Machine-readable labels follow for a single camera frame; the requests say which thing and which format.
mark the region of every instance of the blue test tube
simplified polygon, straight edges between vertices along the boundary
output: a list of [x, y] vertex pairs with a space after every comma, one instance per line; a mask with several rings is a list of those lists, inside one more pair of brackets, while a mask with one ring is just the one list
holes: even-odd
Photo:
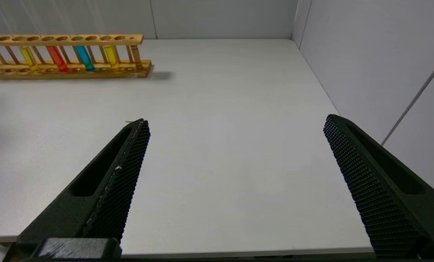
[[89, 58], [88, 52], [86, 51], [86, 47], [84, 46], [76, 46], [76, 51], [80, 55], [81, 61], [86, 67], [86, 71], [94, 71], [94, 65]]

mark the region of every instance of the red test tube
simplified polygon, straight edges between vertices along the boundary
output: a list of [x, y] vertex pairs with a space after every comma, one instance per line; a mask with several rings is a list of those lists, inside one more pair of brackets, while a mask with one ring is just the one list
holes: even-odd
[[65, 61], [63, 60], [62, 56], [59, 53], [59, 49], [57, 47], [46, 47], [47, 51], [49, 52], [49, 55], [51, 55], [52, 61], [54, 61], [54, 64], [57, 65], [59, 68], [59, 71], [61, 72], [68, 72], [69, 68]]

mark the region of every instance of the empty test tube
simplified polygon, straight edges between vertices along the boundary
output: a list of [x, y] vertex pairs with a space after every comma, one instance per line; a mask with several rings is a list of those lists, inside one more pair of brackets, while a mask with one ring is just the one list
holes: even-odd
[[114, 46], [105, 46], [105, 53], [107, 54], [107, 58], [109, 59], [110, 67], [112, 69], [119, 69], [120, 65], [117, 61], [117, 56], [115, 55]]
[[36, 63], [35, 57], [31, 53], [29, 47], [21, 47], [20, 51], [26, 61], [26, 64], [28, 64], [29, 69], [33, 72], [39, 71], [39, 65]]
[[51, 55], [52, 61], [54, 61], [54, 64], [59, 68], [59, 71], [61, 72], [67, 72], [69, 70], [67, 64], [65, 63], [64, 59], [60, 55], [59, 49], [57, 47], [46, 47], [47, 51], [49, 52], [49, 55]]
[[84, 46], [76, 46], [75, 48], [81, 58], [81, 61], [86, 67], [86, 71], [94, 71], [94, 65], [91, 62], [91, 58], [89, 58], [86, 48]]

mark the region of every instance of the white wall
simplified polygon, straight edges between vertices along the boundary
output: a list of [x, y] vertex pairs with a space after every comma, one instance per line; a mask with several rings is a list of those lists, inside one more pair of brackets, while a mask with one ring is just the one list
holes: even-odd
[[[102, 33], [94, 23], [85, 0], [63, 1], [75, 34]], [[11, 22], [17, 34], [67, 34], [69, 29], [61, 21], [49, 0], [24, 0], [26, 6], [33, 5], [39, 16], [40, 28], [35, 28], [19, 1], [1, 0], [13, 19]], [[145, 38], [156, 38], [149, 0], [96, 0], [103, 17], [106, 33], [142, 33]], [[0, 14], [0, 34], [11, 33]]]
[[339, 113], [382, 142], [434, 69], [434, 0], [312, 0], [300, 50]]
[[312, 0], [298, 0], [292, 40], [300, 48]]
[[385, 148], [434, 188], [434, 79], [387, 140]]
[[297, 0], [152, 0], [157, 37], [285, 38]]
[[[17, 34], [66, 34], [51, 1], [24, 0], [41, 20], [35, 29], [19, 1], [1, 0]], [[75, 34], [99, 32], [85, 0], [64, 2]], [[95, 0], [106, 33], [145, 38], [285, 38], [293, 32], [297, 0]], [[0, 34], [10, 33], [0, 15]]]

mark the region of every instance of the yellow test tube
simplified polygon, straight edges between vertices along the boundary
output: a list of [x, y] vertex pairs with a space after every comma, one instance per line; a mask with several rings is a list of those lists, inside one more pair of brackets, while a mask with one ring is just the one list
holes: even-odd
[[21, 47], [20, 51], [26, 61], [26, 64], [28, 64], [29, 69], [33, 72], [39, 71], [39, 65], [36, 63], [35, 57], [31, 53], [29, 47]]
[[120, 65], [117, 61], [117, 56], [115, 55], [115, 46], [105, 46], [105, 53], [109, 59], [110, 67], [112, 69], [119, 69]]

